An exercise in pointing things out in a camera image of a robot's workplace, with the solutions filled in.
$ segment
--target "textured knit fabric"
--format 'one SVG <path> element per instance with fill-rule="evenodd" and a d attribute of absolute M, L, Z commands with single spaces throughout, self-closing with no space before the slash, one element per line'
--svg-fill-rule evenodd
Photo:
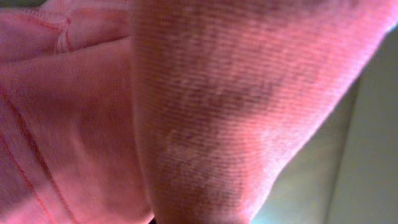
<path fill-rule="evenodd" d="M 249 223 L 397 20 L 398 0 L 0 11 L 0 222 Z"/>

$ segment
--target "pink garment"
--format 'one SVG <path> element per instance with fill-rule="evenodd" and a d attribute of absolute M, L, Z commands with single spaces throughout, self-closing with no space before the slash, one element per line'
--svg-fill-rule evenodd
<path fill-rule="evenodd" d="M 0 223 L 249 223 L 398 20 L 132 2 L 0 10 Z"/>

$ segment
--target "pink sweatshirt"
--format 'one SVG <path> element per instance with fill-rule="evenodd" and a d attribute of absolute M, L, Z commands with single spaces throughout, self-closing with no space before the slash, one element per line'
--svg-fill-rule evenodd
<path fill-rule="evenodd" d="M 398 0 L 0 9 L 0 223 L 249 223 Z"/>

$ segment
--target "ribbed fabric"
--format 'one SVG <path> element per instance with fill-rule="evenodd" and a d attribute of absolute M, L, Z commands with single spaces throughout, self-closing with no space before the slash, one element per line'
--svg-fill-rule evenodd
<path fill-rule="evenodd" d="M 249 223 L 397 20 L 397 0 L 2 9 L 0 222 Z"/>

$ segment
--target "pink fabric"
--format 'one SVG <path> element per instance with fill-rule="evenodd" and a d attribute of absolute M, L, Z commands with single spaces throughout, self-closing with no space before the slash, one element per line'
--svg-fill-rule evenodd
<path fill-rule="evenodd" d="M 397 0 L 1 9 L 0 223 L 248 223 L 397 20 Z"/>

